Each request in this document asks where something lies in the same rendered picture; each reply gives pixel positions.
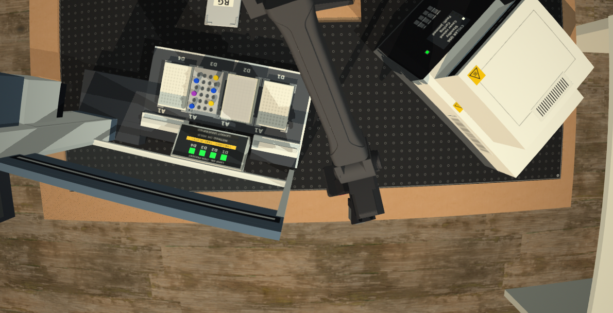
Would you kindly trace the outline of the cream benchtop instrument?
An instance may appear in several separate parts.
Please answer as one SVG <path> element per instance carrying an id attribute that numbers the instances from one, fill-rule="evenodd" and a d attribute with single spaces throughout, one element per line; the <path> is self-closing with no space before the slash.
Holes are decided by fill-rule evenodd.
<path id="1" fill-rule="evenodd" d="M 539 0 L 422 0 L 386 38 L 375 55 L 485 167 L 514 178 L 594 68 Z"/>

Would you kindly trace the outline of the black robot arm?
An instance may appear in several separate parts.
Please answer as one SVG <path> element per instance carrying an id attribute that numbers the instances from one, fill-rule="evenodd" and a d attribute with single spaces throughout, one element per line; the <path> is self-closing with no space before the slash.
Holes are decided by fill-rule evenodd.
<path id="1" fill-rule="evenodd" d="M 378 150 L 355 122 L 323 36 L 314 0 L 242 0 L 251 19 L 268 14 L 282 33 L 327 140 L 337 195 L 349 194 L 348 218 L 360 224 L 384 214 Z M 357 216 L 357 217 L 356 217 Z"/>

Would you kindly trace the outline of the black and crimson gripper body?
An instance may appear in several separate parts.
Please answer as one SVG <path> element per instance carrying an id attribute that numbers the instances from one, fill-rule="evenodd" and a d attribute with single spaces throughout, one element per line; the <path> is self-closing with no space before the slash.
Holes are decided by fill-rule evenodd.
<path id="1" fill-rule="evenodd" d="M 323 175 L 325 176 L 326 184 L 327 184 L 327 196 L 334 197 L 337 196 L 337 191 L 335 187 L 334 180 L 336 180 L 332 165 L 324 167 L 322 169 Z"/>

